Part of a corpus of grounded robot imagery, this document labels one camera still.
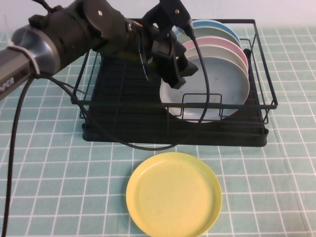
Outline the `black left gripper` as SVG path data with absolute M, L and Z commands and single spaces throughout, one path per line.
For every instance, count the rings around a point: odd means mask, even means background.
M 184 55 L 186 48 L 172 30 L 164 33 L 158 27 L 151 26 L 148 34 L 147 56 L 153 59 L 165 58 L 159 62 L 159 75 L 171 88 L 180 89 L 186 83 L 182 77 L 194 75 L 198 66 Z

